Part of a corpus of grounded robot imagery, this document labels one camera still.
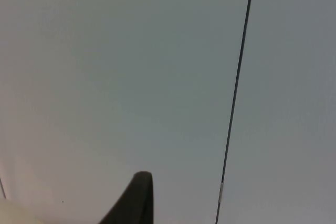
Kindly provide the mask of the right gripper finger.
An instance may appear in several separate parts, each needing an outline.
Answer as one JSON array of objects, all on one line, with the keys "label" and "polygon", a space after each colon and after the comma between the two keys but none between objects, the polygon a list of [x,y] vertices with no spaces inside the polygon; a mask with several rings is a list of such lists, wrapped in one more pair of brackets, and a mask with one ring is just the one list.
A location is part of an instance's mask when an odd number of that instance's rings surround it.
[{"label": "right gripper finger", "polygon": [[134,174],[128,186],[100,224],[153,224],[153,177],[150,172]]}]

